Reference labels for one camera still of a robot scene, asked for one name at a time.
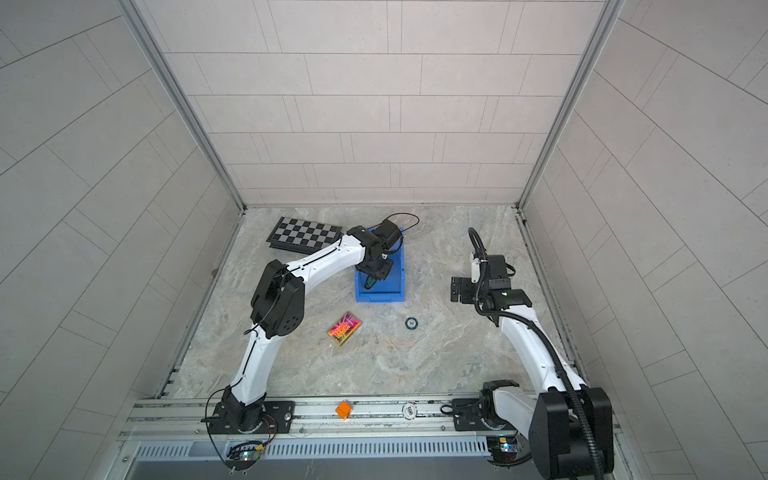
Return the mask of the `green handled screwdriver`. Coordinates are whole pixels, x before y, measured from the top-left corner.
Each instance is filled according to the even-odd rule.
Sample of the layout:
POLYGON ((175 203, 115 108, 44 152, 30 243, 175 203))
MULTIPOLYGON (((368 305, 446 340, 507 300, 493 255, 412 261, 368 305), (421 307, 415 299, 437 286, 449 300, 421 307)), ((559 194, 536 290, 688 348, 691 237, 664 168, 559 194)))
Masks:
POLYGON ((368 275, 364 282, 364 289, 370 290, 376 285, 376 283, 377 279, 374 276, 368 275))

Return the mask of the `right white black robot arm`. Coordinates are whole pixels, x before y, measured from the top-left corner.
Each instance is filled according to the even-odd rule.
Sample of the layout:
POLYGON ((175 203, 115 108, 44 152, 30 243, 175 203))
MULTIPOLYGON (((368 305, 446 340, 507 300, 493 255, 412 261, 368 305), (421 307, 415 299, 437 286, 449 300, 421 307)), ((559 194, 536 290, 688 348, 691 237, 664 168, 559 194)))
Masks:
POLYGON ((514 381, 489 381, 468 415, 491 430, 516 430, 545 479, 602 479, 614 470, 611 401, 556 350, 512 276, 503 256, 475 253, 470 276, 451 280, 452 301, 473 306, 501 330, 533 387, 527 394, 514 381))

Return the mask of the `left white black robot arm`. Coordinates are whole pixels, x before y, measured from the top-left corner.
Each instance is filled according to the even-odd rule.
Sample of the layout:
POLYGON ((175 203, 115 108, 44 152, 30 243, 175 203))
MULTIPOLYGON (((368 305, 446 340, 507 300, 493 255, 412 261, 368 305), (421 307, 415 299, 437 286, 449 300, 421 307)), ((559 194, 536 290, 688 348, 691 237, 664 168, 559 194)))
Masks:
POLYGON ((261 423, 269 373, 284 338, 301 324, 305 298, 323 281, 353 267, 382 281, 389 275, 390 256, 402 240, 389 220, 376 228, 356 226, 327 247, 299 260, 269 262, 251 299, 252 328, 233 381, 224 388, 224 417, 242 432, 261 423))

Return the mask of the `blue plastic bin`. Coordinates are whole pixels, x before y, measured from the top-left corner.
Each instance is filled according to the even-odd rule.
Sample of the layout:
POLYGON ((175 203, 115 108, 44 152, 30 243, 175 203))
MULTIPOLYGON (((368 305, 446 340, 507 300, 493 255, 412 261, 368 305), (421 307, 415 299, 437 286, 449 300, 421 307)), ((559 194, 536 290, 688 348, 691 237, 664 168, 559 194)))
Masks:
POLYGON ((389 276, 383 281, 377 281, 372 289, 364 289, 367 275, 355 271, 355 299, 358 303, 400 303, 405 301, 406 274, 403 241, 404 239, 399 240, 396 243, 398 250, 388 255, 388 258, 394 261, 389 276))

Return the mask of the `colourful holographic card box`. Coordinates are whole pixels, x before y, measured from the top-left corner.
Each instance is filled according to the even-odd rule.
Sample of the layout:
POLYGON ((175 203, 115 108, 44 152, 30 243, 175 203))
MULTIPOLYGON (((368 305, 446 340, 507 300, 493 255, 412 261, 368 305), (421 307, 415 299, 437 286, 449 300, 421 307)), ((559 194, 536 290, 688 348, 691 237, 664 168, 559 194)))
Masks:
POLYGON ((362 325, 352 313, 346 312, 328 331, 327 335, 339 346, 343 345, 362 325))

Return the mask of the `black white checkerboard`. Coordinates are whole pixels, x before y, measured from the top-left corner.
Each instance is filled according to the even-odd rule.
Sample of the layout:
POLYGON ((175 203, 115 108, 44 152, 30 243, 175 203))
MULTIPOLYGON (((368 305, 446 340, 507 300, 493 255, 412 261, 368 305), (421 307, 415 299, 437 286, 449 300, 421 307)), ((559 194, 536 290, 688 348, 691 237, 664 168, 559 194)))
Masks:
POLYGON ((337 242, 342 235, 341 226, 283 216, 267 243, 271 248, 310 255, 337 242))

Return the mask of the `orange cube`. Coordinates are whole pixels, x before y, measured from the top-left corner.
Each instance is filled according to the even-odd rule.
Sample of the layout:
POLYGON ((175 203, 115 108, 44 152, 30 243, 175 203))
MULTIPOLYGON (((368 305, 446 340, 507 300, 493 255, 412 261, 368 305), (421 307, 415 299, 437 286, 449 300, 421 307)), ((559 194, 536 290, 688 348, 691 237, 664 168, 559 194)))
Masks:
POLYGON ((335 408, 335 412, 342 420, 346 420, 352 413, 352 405, 346 400, 343 400, 335 408))

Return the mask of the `right circuit board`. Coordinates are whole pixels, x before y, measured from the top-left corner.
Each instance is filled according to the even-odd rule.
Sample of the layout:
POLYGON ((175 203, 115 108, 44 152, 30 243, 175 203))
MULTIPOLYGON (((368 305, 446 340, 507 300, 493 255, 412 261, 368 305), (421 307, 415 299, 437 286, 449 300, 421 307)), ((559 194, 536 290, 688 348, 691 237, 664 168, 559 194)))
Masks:
POLYGON ((486 443, 490 454, 488 462, 492 465, 512 467, 529 459, 522 451, 517 436, 487 436, 486 443))

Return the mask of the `circuit board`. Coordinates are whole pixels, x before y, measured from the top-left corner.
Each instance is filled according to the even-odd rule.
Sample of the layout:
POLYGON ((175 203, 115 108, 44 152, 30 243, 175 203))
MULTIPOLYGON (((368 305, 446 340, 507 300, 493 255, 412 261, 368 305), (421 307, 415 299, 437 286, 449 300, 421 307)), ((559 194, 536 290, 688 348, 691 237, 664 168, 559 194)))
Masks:
POLYGON ((490 454, 488 462, 492 465, 512 467, 529 459, 522 451, 517 436, 487 436, 486 443, 490 454))
POLYGON ((266 449, 266 443, 258 440, 243 442, 232 446, 225 461, 234 471, 246 471, 255 465, 266 449))

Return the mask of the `left circuit board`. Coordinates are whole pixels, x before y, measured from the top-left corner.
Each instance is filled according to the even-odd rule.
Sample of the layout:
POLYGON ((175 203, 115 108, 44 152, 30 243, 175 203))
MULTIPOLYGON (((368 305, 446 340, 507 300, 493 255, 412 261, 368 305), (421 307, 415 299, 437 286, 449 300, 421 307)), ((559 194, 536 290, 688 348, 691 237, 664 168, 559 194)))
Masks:
POLYGON ((255 465, 266 449, 266 443, 258 440, 243 442, 232 446, 225 461, 234 471, 246 471, 255 465))

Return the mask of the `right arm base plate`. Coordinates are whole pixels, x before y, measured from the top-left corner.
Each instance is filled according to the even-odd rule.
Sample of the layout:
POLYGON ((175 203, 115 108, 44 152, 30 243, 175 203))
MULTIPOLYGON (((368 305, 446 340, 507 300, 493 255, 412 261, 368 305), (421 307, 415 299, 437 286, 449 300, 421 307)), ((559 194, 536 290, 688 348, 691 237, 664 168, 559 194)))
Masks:
POLYGON ((454 398, 441 407, 444 415, 453 420, 459 432, 512 431, 517 427, 502 420, 487 400, 481 398, 454 398))

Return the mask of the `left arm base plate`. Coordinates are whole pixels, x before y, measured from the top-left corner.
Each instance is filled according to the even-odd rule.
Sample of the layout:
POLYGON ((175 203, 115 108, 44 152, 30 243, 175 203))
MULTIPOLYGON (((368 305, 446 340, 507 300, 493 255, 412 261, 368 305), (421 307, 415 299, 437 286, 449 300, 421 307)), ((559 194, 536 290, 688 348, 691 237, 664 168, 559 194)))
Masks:
POLYGON ((296 404, 293 401, 266 401, 258 410, 250 409, 239 422, 236 415, 228 413, 218 402, 212 414, 205 420, 212 434, 287 434, 290 432, 296 404))

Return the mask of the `aluminium mounting rail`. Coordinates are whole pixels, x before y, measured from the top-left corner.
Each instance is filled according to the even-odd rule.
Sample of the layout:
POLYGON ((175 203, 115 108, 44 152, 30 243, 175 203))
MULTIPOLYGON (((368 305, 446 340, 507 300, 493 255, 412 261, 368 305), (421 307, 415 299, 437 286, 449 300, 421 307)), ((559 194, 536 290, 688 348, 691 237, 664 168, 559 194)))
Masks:
POLYGON ((327 397, 271 397, 264 401, 293 401, 296 404, 290 432, 287 434, 212 434, 205 420, 212 414, 220 396, 212 400, 202 399, 160 399, 136 402, 120 429, 120 440, 237 440, 250 439, 274 441, 314 438, 376 438, 376 437, 434 437, 458 436, 461 434, 480 437, 500 433, 527 435, 530 420, 536 404, 535 396, 524 390, 515 390, 508 401, 510 405, 523 410, 516 413, 512 431, 459 432, 454 429, 450 416, 441 412, 441 407, 454 398, 481 398, 479 392, 459 394, 416 394, 416 395, 374 395, 374 396, 327 396, 327 397), (352 405, 352 413, 342 420, 335 412, 338 404, 346 400, 352 405), (418 416, 406 420, 402 414, 405 403, 412 402, 418 407, 418 416))

